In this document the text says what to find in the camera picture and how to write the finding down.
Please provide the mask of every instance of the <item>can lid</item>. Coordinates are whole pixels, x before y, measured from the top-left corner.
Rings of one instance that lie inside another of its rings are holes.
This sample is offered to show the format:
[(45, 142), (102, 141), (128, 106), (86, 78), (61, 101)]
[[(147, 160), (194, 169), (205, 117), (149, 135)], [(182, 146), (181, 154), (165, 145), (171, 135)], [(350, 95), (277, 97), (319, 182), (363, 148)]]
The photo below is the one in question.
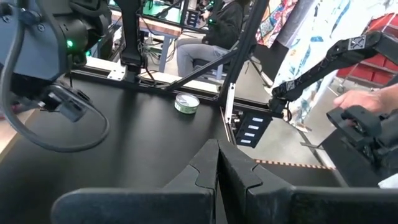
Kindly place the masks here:
[(178, 103), (183, 106), (196, 107), (199, 106), (199, 99), (191, 94), (181, 93), (175, 97)]

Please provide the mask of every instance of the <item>orange striped tape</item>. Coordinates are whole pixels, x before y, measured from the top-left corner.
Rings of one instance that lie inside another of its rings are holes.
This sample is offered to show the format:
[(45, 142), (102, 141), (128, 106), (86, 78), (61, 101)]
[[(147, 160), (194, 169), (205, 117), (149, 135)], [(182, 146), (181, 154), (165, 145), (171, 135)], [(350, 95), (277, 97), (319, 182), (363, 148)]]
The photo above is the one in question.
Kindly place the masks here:
[(273, 164), (273, 165), (282, 165), (282, 166), (306, 167), (306, 168), (314, 168), (314, 169), (327, 169), (327, 170), (335, 170), (336, 169), (335, 167), (296, 164), (296, 163), (289, 163), (289, 162), (263, 161), (260, 159), (255, 159), (255, 162), (258, 164)]

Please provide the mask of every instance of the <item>black table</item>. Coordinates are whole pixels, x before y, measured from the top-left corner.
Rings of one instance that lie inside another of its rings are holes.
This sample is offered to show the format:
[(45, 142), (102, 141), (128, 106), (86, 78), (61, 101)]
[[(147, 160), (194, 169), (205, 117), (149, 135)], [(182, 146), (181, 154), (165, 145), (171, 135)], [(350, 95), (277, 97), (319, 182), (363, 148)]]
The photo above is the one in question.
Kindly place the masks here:
[[(163, 187), (209, 138), (226, 139), (219, 108), (200, 105), (195, 115), (174, 108), (174, 99), (74, 82), (111, 123), (98, 147), (61, 154), (19, 140), (0, 163), (0, 223), (50, 223), (59, 196), (83, 187)], [(103, 123), (88, 113), (71, 124), (42, 112), (30, 125), (57, 144), (97, 138)]]

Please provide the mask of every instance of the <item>gray floor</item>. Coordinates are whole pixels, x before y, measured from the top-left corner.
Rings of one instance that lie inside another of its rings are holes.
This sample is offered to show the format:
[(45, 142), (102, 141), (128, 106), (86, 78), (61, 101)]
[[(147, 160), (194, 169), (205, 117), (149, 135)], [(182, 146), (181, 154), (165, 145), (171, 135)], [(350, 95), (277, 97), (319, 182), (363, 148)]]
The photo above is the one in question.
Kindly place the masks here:
[[(157, 66), (150, 63), (150, 69), (157, 69)], [(177, 75), (177, 62), (175, 57), (171, 59), (165, 68), (165, 73)], [(333, 99), (336, 97), (336, 89), (340, 82), (332, 83), (330, 90), (327, 90), (319, 103), (311, 110), (305, 124), (312, 129), (304, 135), (312, 144), (320, 144), (333, 130), (334, 127), (326, 118), (326, 112), (333, 108)], [(254, 67), (245, 63), (236, 84), (236, 96), (254, 101), (267, 102), (270, 96), (264, 90), (262, 78), (256, 73)], [(319, 165), (311, 150), (302, 146), (305, 142), (299, 131), (281, 119), (275, 119), (266, 133), (263, 135), (255, 149), (250, 147), (239, 148), (247, 155), (255, 159), (289, 162), (297, 164)]]

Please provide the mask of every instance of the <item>human hand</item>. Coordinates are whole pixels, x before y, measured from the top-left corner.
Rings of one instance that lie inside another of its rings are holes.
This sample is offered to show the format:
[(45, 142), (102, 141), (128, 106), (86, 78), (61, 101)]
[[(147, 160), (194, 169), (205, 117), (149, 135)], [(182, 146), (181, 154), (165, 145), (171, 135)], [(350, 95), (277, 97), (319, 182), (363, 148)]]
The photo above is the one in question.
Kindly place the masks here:
[(202, 18), (204, 18), (204, 19), (208, 19), (208, 18), (210, 17), (210, 12), (209, 12), (209, 11), (206, 11), (206, 12), (203, 13), (201, 16), (202, 16)]
[(385, 105), (383, 105), (381, 95), (378, 92), (362, 90), (350, 90), (337, 97), (333, 103), (335, 107), (343, 109), (359, 105), (373, 113), (383, 113), (386, 108)]

